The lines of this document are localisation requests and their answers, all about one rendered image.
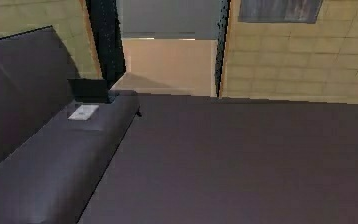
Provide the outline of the dark grey sofa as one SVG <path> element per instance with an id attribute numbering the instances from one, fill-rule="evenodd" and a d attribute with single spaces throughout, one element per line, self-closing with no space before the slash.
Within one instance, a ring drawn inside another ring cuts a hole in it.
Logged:
<path id="1" fill-rule="evenodd" d="M 78 102 L 69 79 L 83 78 L 53 27 L 0 38 L 0 224 L 77 224 L 140 110 L 134 91 Z M 69 120 L 80 105 L 99 108 Z"/>

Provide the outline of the black laptop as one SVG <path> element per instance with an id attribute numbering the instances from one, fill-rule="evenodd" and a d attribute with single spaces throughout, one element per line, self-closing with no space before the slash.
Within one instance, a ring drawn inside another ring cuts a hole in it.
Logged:
<path id="1" fill-rule="evenodd" d="M 74 99 L 82 103 L 110 104 L 118 93 L 109 89 L 108 82 L 103 79 L 69 79 L 68 83 Z"/>

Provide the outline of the white flat box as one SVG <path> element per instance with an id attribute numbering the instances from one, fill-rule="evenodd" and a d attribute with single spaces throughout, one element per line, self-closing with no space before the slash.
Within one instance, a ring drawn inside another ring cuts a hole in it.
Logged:
<path id="1" fill-rule="evenodd" d="M 68 119 L 78 121 L 88 120 L 98 108 L 98 105 L 80 105 Z"/>

